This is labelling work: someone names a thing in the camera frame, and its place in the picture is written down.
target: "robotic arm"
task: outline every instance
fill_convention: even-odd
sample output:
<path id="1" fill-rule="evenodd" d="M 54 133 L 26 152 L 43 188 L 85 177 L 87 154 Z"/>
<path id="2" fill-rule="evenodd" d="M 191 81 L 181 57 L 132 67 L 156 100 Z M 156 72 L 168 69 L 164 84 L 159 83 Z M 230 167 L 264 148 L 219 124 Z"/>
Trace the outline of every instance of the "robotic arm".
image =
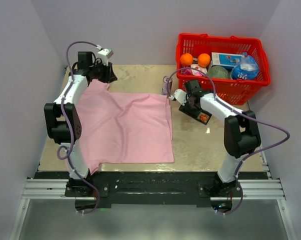
<path id="1" fill-rule="evenodd" d="M 211 194 L 218 194 L 221 190 L 235 185 L 237 174 L 242 166 L 242 159 L 251 154 L 261 145 L 258 125 L 255 121 L 248 120 L 233 111 L 243 113 L 251 118 L 256 118 L 253 111 L 242 111 L 234 108 L 219 98 L 230 109 L 220 104 L 210 89 L 203 90 L 197 80 L 185 83 L 186 92 L 177 89 L 172 95 L 173 101 L 178 101 L 179 110 L 196 120 L 206 124 L 211 115 L 224 123 L 224 146 L 226 158 L 217 172 L 216 182 L 209 189 Z"/>
<path id="2" fill-rule="evenodd" d="M 73 167 L 77 170 L 82 178 L 86 178 L 88 176 L 89 169 L 84 162 L 79 144 L 82 126 L 76 111 L 76 105 L 79 102 L 81 95 L 90 85 L 93 79 L 98 79 L 103 83 L 111 83 L 117 80 L 117 77 L 113 72 L 113 65 L 111 62 L 109 62 L 109 58 L 113 55 L 113 51 L 107 48 L 102 49 L 99 46 L 97 48 L 99 49 L 99 52 L 96 55 L 91 51 L 78 52 L 78 62 L 76 62 L 72 67 L 74 81 L 72 80 L 72 76 L 69 75 L 68 83 L 60 96 L 53 103 L 47 103 L 44 106 L 48 136 L 51 139 L 54 139 L 55 143 L 70 148 L 70 129 L 65 120 L 60 120 L 58 118 L 60 118 L 62 115 L 62 98 L 64 97 L 66 89 L 72 83 L 71 89 L 65 96 L 64 100 L 64 109 L 67 117 L 70 120 L 74 135 L 74 145 L 69 158 L 73 164 Z M 69 162 L 65 162 L 69 170 L 69 176 L 72 179 L 79 179 L 75 172 L 72 171 L 71 166 L 69 166 Z"/>

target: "beige table surface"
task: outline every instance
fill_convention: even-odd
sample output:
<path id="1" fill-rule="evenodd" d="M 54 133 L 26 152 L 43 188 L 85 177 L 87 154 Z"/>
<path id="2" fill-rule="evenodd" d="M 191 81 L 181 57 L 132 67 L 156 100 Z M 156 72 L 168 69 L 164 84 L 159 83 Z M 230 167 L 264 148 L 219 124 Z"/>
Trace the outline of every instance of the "beige table surface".
<path id="1" fill-rule="evenodd" d="M 110 84 L 110 92 L 161 94 L 163 77 L 176 70 L 175 65 L 114 65 L 118 80 Z M 68 80 L 65 75 L 63 88 Z M 173 79 L 172 92 L 178 88 Z M 179 111 L 180 104 L 171 101 L 174 163 L 102 163 L 99 171 L 217 171 L 226 155 L 224 126 L 214 116 L 204 125 Z M 236 106 L 247 110 L 247 105 Z M 66 171 L 57 158 L 58 145 L 47 138 L 39 171 Z M 263 171 L 261 157 L 249 158 L 242 171 Z"/>

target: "gray wall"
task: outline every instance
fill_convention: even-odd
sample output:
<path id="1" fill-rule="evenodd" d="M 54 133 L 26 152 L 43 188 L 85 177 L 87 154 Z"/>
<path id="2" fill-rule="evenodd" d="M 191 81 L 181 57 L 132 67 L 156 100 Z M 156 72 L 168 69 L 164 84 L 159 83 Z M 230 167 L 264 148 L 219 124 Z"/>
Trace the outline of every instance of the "gray wall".
<path id="1" fill-rule="evenodd" d="M 9 238 L 26 177 L 39 163 L 43 107 L 60 89 L 62 73 L 31 2 L 0 0 L 0 240 Z"/>
<path id="2" fill-rule="evenodd" d="M 280 177 L 289 213 L 301 240 L 301 0 L 281 0 L 261 35 L 267 53 L 272 83 L 252 101 L 260 119 L 285 127 L 291 139 L 265 152 L 274 178 Z M 284 137 L 260 127 L 263 145 Z"/>
<path id="3" fill-rule="evenodd" d="M 115 64 L 174 64 L 179 33 L 258 38 L 280 0 L 31 0 L 58 55 L 79 40 Z M 75 46 L 70 53 L 76 61 Z"/>

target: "red basket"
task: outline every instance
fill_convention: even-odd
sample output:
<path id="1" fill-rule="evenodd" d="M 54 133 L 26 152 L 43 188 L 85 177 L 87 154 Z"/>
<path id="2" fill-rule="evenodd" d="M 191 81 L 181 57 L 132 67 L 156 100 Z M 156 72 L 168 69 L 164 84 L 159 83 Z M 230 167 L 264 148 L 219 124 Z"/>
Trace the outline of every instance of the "red basket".
<path id="1" fill-rule="evenodd" d="M 194 58 L 197 58 L 200 54 L 211 55 L 212 52 L 227 54 L 243 54 L 246 52 L 255 59 L 259 66 L 259 73 L 254 80 L 212 79 L 218 96 L 229 104 L 242 105 L 254 96 L 259 89 L 270 84 L 269 63 L 261 41 L 256 38 L 181 33 L 176 47 L 177 68 L 183 67 L 180 58 L 184 53 L 190 53 Z M 203 89 L 213 89 L 210 81 L 203 76 L 185 75 L 178 72 L 177 78 L 179 89 L 185 90 L 184 83 L 194 79 L 199 80 Z"/>

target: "blue plastic bag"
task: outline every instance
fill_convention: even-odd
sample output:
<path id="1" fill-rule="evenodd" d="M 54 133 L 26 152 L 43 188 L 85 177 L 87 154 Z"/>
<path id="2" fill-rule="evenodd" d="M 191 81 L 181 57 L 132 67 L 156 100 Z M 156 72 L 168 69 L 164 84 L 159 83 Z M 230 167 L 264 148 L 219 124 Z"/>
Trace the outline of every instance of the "blue plastic bag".
<path id="1" fill-rule="evenodd" d="M 246 52 L 243 55 L 245 57 L 242 57 L 241 61 L 232 69 L 231 78 L 253 80 L 259 73 L 260 68 L 252 56 L 247 55 Z"/>

